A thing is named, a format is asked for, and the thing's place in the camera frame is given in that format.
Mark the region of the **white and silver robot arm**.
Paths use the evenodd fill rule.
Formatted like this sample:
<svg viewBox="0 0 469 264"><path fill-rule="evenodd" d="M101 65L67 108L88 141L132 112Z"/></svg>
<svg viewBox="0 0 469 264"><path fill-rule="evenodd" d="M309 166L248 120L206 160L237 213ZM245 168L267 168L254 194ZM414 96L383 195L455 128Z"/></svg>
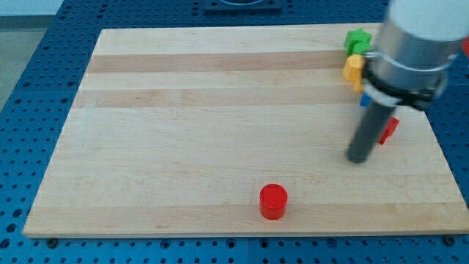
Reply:
<svg viewBox="0 0 469 264"><path fill-rule="evenodd" d="M468 37L468 0L392 0L365 54L364 91L385 107L420 111L438 99Z"/></svg>

